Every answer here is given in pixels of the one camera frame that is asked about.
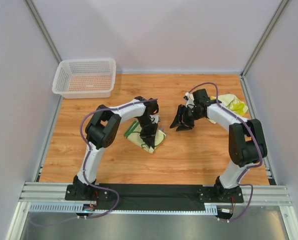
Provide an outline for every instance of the white basket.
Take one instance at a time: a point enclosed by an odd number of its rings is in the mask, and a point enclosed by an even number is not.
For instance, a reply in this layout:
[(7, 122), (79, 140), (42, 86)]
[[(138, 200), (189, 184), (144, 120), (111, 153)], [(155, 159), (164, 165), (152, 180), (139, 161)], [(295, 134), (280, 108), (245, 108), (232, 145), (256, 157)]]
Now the white basket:
[(113, 59), (62, 61), (55, 73), (52, 91), (66, 99), (108, 98), (115, 83)]

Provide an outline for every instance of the gray wall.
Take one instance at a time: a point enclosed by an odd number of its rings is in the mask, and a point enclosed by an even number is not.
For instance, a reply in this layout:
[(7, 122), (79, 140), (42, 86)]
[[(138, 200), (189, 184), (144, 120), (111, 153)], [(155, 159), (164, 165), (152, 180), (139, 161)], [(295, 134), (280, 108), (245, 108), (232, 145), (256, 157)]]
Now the gray wall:
[(57, 96), (57, 64), (22, 0), (0, 0), (0, 240), (31, 181)]
[(63, 59), (124, 72), (240, 72), (280, 0), (33, 0)]
[(298, 216), (298, 0), (289, 3), (247, 75), (275, 177), (288, 186)]

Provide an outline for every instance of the wood grain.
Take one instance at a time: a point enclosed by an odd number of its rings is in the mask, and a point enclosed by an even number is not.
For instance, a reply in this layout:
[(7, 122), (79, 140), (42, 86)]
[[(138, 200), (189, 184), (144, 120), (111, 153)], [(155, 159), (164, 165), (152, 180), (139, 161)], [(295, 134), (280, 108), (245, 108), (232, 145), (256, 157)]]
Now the wood grain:
[[(215, 82), (221, 95), (232, 93), (244, 100), (239, 78), (233, 74), (118, 74), (110, 98), (63, 99), (40, 181), (72, 182), (86, 149), (79, 135), (79, 125), (86, 114), (100, 104), (116, 106), (143, 96), (158, 98), (159, 126), (164, 126), (166, 139), (153, 154), (147, 153), (123, 136), (133, 119), (125, 122), (104, 153), (97, 182), (213, 184), (230, 161), (228, 133), (207, 119), (195, 121), (191, 131), (169, 129), (178, 104), (184, 103), (184, 93), (203, 82)], [(210, 96), (215, 95), (213, 86), (205, 88)], [(250, 170), (243, 182), (269, 184), (263, 167)]]

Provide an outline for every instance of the cloth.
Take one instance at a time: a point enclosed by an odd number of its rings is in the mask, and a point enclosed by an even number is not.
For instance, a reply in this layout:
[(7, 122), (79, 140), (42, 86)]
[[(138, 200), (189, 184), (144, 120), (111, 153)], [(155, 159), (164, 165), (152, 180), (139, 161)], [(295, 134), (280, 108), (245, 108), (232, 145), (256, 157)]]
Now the cloth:
[(135, 120), (131, 126), (128, 128), (128, 130), (125, 132), (124, 136), (134, 144), (138, 145), (139, 147), (146, 150), (148, 153), (153, 153), (154, 150), (162, 143), (162, 141), (165, 139), (166, 134), (162, 132), (161, 130), (157, 130), (155, 135), (155, 148), (148, 147), (147, 144), (144, 143), (144, 141), (140, 138), (140, 132), (141, 132), (141, 126), (138, 120)]
[(234, 94), (224, 94), (219, 96), (219, 100), (223, 103), (225, 107), (227, 107), (229, 110), (235, 112), (236, 114), (240, 116), (244, 116), (244, 114), (249, 110), (248, 106), (241, 100), (237, 98)]

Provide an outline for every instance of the robotic arm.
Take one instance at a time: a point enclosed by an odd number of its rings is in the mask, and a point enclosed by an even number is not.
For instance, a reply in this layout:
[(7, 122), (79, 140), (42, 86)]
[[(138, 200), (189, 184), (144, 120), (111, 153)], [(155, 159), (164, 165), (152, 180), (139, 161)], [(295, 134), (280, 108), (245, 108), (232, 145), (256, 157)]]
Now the robotic arm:
[[(104, 154), (104, 151), (109, 147), (117, 134), (119, 125), (131, 118), (137, 118), (142, 128), (140, 137), (149, 146), (154, 148), (155, 134), (158, 129), (159, 116), (155, 115), (159, 112), (159, 106), (156, 100), (147, 101), (144, 103), (134, 104), (136, 102), (145, 101), (146, 99), (138, 96), (132, 101), (123, 104), (131, 104), (128, 107), (121, 108), (123, 105), (110, 107), (110, 109), (118, 110), (106, 110), (96, 112), (87, 127), (85, 133), (86, 139), (91, 145), (91, 152), (88, 157), (88, 161), (85, 166), (85, 175), (88, 181), (92, 184), (96, 181), (97, 169)], [(98, 109), (109, 109), (105, 105), (100, 105)], [(86, 161), (86, 155), (89, 152), (89, 146), (87, 146), (84, 161)], [(94, 189), (88, 185), (83, 177), (83, 164), (79, 173), (74, 177), (73, 185), (69, 185), (70, 188), (67, 191), (67, 200), (85, 200), (92, 198)]]
[[(250, 166), (259, 162), (259, 155), (252, 140), (246, 141), (245, 135), (250, 137), (245, 126), (232, 114), (222, 110), (222, 104), (219, 106), (216, 100), (211, 100), (205, 89), (197, 90), (192, 96), (187, 92), (184, 96), (186, 105), (179, 105), (177, 114), (170, 128), (177, 127), (176, 131), (190, 130), (194, 127), (194, 121), (201, 118), (209, 118), (219, 123), (229, 132), (229, 154), (231, 161), (226, 170), (220, 175), (215, 187), (218, 190), (218, 196), (238, 188), (239, 181), (247, 172)], [(264, 139), (262, 125), (259, 120), (248, 120), (239, 116), (247, 126), (251, 128), (256, 141), (260, 147), (262, 157), (267, 155), (267, 147)]]

